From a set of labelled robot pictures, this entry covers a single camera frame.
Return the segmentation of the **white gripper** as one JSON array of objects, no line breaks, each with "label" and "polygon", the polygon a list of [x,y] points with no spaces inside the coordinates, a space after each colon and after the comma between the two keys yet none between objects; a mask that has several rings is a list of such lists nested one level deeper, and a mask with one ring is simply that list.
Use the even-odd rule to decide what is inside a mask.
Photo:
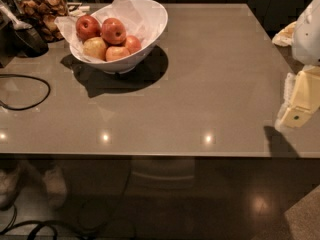
[{"label": "white gripper", "polygon": [[276,130],[300,128],[320,108],[320,0],[312,0],[296,21],[292,56],[306,66],[287,74]]}]

